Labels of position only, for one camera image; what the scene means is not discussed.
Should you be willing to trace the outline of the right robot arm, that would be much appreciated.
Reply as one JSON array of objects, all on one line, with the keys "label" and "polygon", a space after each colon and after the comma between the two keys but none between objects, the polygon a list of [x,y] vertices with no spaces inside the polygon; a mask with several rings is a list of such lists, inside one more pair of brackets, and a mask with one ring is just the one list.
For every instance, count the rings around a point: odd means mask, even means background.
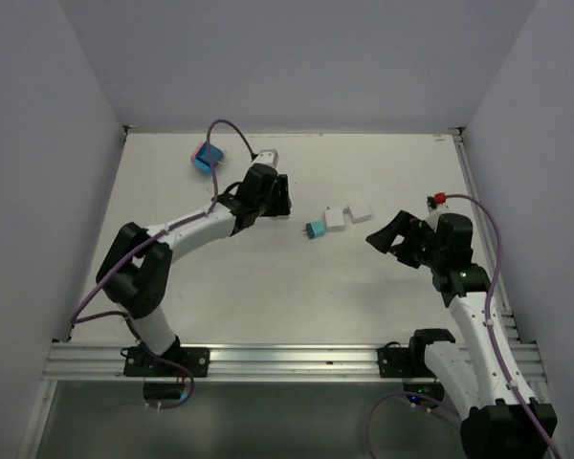
[{"label": "right robot arm", "polygon": [[419,219],[401,210],[366,241],[381,253],[417,269],[432,284],[456,322],[468,352],[446,329],[419,329],[410,338],[407,367],[439,379],[460,418],[469,458],[542,458],[557,415],[524,379],[510,348],[491,292],[491,280],[473,261],[474,227],[465,215],[444,208]]}]

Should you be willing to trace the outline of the white charger plug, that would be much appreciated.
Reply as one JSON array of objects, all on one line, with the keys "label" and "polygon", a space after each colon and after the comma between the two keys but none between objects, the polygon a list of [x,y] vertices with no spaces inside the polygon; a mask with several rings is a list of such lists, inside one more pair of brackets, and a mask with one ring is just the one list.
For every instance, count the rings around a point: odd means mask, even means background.
[{"label": "white charger plug", "polygon": [[371,206],[365,202],[350,203],[347,206],[347,213],[352,224],[359,224],[369,221],[373,217]]},{"label": "white charger plug", "polygon": [[323,220],[327,232],[343,231],[346,228],[342,208],[327,208],[323,212]]}]

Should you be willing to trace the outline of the teal USB charger plug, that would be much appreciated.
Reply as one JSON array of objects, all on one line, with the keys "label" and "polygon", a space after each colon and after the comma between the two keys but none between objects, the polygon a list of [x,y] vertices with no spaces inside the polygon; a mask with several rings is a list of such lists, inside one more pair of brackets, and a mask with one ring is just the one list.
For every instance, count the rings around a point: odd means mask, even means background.
[{"label": "teal USB charger plug", "polygon": [[321,220],[307,222],[302,230],[309,240],[323,237],[326,233],[325,224]]}]

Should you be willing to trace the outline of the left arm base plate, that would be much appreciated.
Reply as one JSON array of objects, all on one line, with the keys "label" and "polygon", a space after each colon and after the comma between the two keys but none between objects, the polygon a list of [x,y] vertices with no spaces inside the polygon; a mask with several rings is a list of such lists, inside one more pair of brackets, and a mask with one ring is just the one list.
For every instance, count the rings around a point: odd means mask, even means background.
[{"label": "left arm base plate", "polygon": [[184,376],[181,367],[194,378],[205,378],[209,372],[210,349],[207,347],[179,347],[164,356],[152,357],[141,346],[123,348],[123,375],[131,378],[171,378]]}]

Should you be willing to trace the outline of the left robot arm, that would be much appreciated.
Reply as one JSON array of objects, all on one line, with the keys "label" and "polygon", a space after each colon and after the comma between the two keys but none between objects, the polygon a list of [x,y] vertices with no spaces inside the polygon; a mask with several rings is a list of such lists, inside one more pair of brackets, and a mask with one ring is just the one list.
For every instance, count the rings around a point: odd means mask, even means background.
[{"label": "left robot arm", "polygon": [[158,375],[184,364],[180,341],[162,309],[171,266],[215,240],[232,237],[260,217],[291,213],[288,176],[269,164],[252,164],[244,179],[195,212],[152,227],[121,227],[96,276],[96,285],[118,304]]}]

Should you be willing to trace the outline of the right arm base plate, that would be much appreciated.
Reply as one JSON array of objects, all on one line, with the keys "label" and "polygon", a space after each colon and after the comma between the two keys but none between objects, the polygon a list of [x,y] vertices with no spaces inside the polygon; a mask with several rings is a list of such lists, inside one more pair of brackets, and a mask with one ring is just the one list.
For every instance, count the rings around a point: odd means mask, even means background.
[{"label": "right arm base plate", "polygon": [[379,376],[382,379],[411,378],[413,369],[408,352],[398,341],[390,341],[376,349]]}]

